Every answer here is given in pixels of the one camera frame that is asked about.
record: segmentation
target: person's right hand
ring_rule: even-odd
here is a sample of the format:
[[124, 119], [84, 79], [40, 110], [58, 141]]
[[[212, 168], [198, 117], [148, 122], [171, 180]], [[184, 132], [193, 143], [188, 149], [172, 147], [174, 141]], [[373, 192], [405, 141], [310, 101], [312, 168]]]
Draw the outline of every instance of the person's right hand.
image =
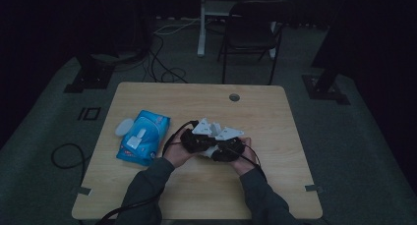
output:
[[[241, 140], [242, 140], [243, 144], [245, 144], [247, 146], [251, 146], [252, 140], [250, 138], [241, 139]], [[256, 157], [255, 153], [252, 152], [252, 150], [248, 147], [245, 147], [245, 151], [243, 151], [242, 155], [247, 157], [248, 159], [250, 159], [254, 163], [257, 162], [257, 157]], [[252, 163], [248, 162], [248, 160], [246, 160], [242, 157], [239, 157], [235, 161], [229, 162], [229, 164], [233, 167], [233, 169], [236, 171], [236, 173], [239, 176], [242, 176], [245, 173], [247, 173], [247, 172], [249, 172], [249, 171], [251, 171], [252, 169], [255, 168], [255, 166]]]

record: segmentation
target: person's left hand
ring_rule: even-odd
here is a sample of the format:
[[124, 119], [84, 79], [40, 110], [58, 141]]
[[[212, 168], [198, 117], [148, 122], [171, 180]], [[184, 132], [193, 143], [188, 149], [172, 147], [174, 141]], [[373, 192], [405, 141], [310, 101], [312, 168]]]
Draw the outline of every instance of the person's left hand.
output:
[[163, 157], [171, 162], [175, 168], [183, 165], [191, 157], [195, 156], [197, 153], [189, 153], [186, 148], [184, 148], [181, 142], [181, 135], [185, 132], [186, 129], [182, 129], [172, 140], [171, 145], [166, 149]]

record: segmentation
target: dark background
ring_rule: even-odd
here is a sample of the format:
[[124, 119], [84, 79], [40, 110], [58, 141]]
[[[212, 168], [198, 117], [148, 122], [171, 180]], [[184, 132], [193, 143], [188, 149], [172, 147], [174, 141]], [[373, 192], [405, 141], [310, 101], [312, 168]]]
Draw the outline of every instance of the dark background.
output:
[[[417, 0], [291, 1], [301, 26], [330, 28], [312, 66], [355, 81], [416, 191]], [[0, 13], [3, 146], [55, 72], [80, 50], [117, 56], [141, 49], [147, 34], [134, 23], [196, 18], [200, 0], [0, 0]], [[126, 36], [134, 32], [137, 40]]]

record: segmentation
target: chair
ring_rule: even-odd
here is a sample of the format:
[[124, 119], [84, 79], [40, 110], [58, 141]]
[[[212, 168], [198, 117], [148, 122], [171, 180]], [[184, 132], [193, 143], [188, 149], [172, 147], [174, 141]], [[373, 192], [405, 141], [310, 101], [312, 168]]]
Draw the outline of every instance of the chair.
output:
[[[265, 53], [275, 48], [268, 81], [268, 84], [271, 84], [282, 30], [291, 23], [292, 14], [293, 6], [288, 1], [237, 2], [227, 17], [223, 41], [217, 56], [219, 61], [223, 54], [222, 83], [225, 83], [228, 54], [261, 54], [258, 59], [260, 61]], [[274, 30], [271, 30], [271, 23], [276, 23]]]

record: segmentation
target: hand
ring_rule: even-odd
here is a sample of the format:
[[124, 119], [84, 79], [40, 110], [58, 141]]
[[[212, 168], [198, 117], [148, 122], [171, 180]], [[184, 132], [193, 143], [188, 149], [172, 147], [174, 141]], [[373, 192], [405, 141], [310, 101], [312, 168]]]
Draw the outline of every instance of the hand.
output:
[[[241, 140], [243, 144], [247, 146], [251, 146], [252, 140], [250, 138], [241, 139]], [[255, 162], [255, 163], [257, 162], [257, 157], [255, 153], [252, 152], [252, 150], [248, 147], [245, 147], [245, 151], [243, 151], [242, 155], [250, 159], [252, 162]], [[236, 173], [239, 176], [242, 176], [245, 173], [251, 171], [253, 168], [255, 168], [255, 166], [252, 163], [248, 162], [248, 160], [242, 157], [239, 157], [235, 161], [229, 162], [229, 164], [233, 167], [233, 169], [236, 171]]]
[[191, 157], [195, 156], [197, 153], [189, 153], [186, 148], [184, 148], [181, 142], [181, 135], [185, 132], [186, 129], [182, 129], [172, 140], [171, 145], [166, 149], [163, 157], [171, 162], [175, 168], [183, 165]]

